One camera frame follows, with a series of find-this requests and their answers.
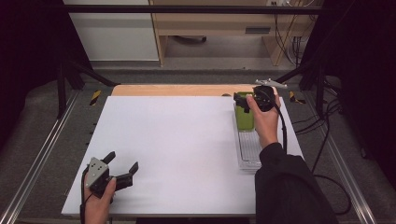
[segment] white table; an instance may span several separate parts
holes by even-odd
[[[281,108],[290,154],[302,155]],[[62,214],[79,216],[81,174],[91,157],[115,151],[111,175],[136,161],[139,170],[132,187],[117,191],[111,216],[253,217],[254,173],[238,167],[233,116],[232,97],[108,97]]]

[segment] person's right hand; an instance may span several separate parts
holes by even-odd
[[[275,90],[275,102],[280,107],[279,95]],[[267,112],[262,112],[257,106],[253,96],[247,95],[247,104],[253,112],[254,126],[260,137],[260,145],[262,148],[267,147],[277,141],[277,123],[279,114],[276,108],[272,108]]]

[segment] person's left hand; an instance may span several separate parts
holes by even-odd
[[[113,177],[107,184],[105,193],[99,199],[92,195],[88,188],[84,188],[85,202],[85,223],[104,224],[107,221],[111,198],[116,191],[117,180]]]

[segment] black sweater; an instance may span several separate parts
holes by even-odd
[[[303,158],[273,143],[262,150],[260,161],[255,175],[258,224],[338,223]]]

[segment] green box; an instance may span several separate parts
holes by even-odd
[[[241,97],[246,97],[247,94],[253,95],[251,91],[240,91],[238,94]],[[235,106],[236,126],[239,132],[252,132],[254,130],[253,112],[249,110],[245,113],[245,109],[239,105]]]

